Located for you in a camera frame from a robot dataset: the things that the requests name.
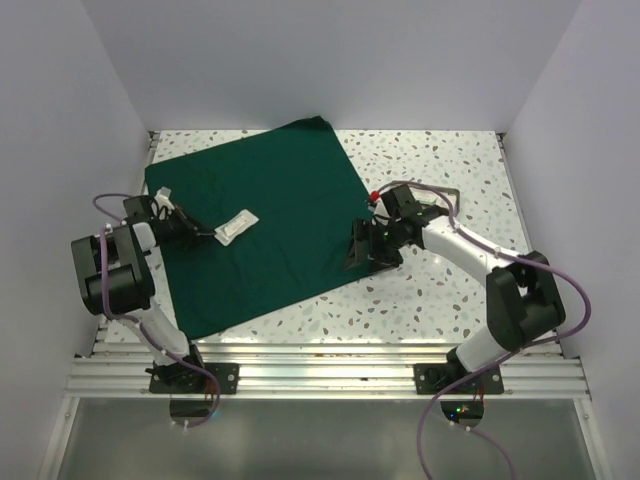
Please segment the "white sterile packet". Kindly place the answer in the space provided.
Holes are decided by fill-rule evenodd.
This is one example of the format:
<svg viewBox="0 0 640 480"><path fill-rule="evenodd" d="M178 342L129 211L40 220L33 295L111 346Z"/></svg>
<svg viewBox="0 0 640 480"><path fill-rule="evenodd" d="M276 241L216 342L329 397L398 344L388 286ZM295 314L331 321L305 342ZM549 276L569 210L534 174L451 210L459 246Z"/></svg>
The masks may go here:
<svg viewBox="0 0 640 480"><path fill-rule="evenodd" d="M231 220L217 227L214 238L223 246L229 246L237 237L259 222L259 218L247 209L241 210Z"/></svg>

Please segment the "silver metal tray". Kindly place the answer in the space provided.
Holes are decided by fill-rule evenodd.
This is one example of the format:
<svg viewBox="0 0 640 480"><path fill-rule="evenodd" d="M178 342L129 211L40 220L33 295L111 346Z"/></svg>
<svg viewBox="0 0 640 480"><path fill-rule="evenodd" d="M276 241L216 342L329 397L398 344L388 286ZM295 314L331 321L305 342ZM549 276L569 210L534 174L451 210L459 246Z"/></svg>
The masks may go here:
<svg viewBox="0 0 640 480"><path fill-rule="evenodd" d="M429 186L411 181L399 181L406 184L416 201L424 205L437 205L457 215L460 210L461 192L453 187Z"/></svg>

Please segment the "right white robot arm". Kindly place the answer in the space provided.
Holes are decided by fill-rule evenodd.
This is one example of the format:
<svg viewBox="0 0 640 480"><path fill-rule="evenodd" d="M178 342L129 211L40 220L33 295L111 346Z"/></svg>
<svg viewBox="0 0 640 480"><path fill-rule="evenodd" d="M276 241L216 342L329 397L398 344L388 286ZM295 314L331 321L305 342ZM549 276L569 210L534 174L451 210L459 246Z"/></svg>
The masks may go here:
<svg viewBox="0 0 640 480"><path fill-rule="evenodd" d="M507 254L463 227L450 201L417 200L408 184L376 191L368 200L372 213L357 218L345 268L367 265L372 273L399 267L405 246L430 251L452 262L485 290L486 325L449 351L441 366L426 376L436 386L468 392L481 370L556 329L566 313L546 257L532 251Z"/></svg>

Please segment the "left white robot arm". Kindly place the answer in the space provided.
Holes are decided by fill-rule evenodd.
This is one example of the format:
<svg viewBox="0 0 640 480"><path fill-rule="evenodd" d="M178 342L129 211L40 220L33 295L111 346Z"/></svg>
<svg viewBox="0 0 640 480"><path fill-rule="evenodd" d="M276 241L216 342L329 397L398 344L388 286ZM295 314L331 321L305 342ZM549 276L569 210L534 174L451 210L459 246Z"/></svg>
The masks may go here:
<svg viewBox="0 0 640 480"><path fill-rule="evenodd" d="M193 393L215 382L197 347L158 306L147 256L159 246L192 249L213 231L170 199L170 190L123 197L125 217L96 235L71 242L71 253L86 309L125 327L154 357L148 370L169 388Z"/></svg>

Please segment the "green surgical cloth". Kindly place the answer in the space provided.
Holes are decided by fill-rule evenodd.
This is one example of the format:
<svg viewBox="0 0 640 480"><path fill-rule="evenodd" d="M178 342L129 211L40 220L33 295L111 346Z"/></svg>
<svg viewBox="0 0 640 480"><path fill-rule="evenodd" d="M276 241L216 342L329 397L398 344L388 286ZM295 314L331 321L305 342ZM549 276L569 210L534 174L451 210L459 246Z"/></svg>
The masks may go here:
<svg viewBox="0 0 640 480"><path fill-rule="evenodd" d="M169 312L193 339L391 342L399 307L366 266L344 266L367 191L334 129L314 117L266 131L165 130L151 190L209 228L248 210L230 245L162 251Z"/></svg>

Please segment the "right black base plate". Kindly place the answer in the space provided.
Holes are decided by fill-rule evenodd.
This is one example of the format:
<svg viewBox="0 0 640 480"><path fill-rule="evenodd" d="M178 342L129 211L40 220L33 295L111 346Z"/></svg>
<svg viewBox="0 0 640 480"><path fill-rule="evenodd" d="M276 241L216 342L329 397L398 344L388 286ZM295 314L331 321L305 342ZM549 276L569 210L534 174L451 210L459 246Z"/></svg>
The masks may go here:
<svg viewBox="0 0 640 480"><path fill-rule="evenodd" d="M445 363L417 363L413 365L413 380L418 395L435 395L464 376L465 373L458 374L450 371ZM453 395L480 393L500 395L504 392L505 388L499 367L481 373L449 391Z"/></svg>

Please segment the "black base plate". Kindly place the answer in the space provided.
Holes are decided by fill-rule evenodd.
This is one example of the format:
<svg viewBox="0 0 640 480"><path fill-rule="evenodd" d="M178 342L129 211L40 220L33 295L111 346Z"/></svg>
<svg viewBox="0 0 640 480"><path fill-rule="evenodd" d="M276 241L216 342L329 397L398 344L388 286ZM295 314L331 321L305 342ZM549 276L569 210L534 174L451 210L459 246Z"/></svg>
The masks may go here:
<svg viewBox="0 0 640 480"><path fill-rule="evenodd" d="M465 373L458 374L450 371L445 363L417 363L413 365L413 380L418 395L435 395L464 376ZM449 391L453 395L480 393L500 395L504 392L505 388L499 367L481 373Z"/></svg>
<svg viewBox="0 0 640 480"><path fill-rule="evenodd" d="M205 363L206 369L213 375L219 384L219 389L213 391L214 385L208 377L197 374L190 369L186 370L186 378L163 382L159 373L152 373L148 391L152 394L188 395L188 394L214 394L235 395L238 390L240 378L240 366L237 363Z"/></svg>

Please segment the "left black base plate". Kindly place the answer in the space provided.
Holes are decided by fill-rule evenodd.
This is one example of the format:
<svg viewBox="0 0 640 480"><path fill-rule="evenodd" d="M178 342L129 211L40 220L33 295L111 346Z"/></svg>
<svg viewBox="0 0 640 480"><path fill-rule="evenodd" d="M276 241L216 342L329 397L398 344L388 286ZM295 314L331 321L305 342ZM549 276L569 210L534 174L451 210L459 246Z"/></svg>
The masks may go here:
<svg viewBox="0 0 640 480"><path fill-rule="evenodd" d="M186 378L163 382L159 373L152 373L148 391L152 394L188 395L188 394L214 394L235 395L238 390L240 378L240 366L237 363L205 363L206 369L213 375L219 384L219 389L213 391L214 385L208 377L197 374L190 369L186 370Z"/></svg>

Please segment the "aluminium rail frame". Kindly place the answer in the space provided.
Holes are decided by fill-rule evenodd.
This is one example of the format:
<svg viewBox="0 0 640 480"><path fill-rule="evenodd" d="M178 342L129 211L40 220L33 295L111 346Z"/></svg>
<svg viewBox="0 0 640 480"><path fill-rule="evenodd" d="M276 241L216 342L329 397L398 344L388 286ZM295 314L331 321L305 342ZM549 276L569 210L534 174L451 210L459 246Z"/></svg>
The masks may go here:
<svg viewBox="0 0 640 480"><path fill-rule="evenodd" d="M413 368L440 362L485 322L485 293L437 255L200 341L235 363L238 391L184 430L148 389L151 358L101 324L77 358L44 479L608 479L579 360L547 343L503 364L477 433L446 423Z"/></svg>

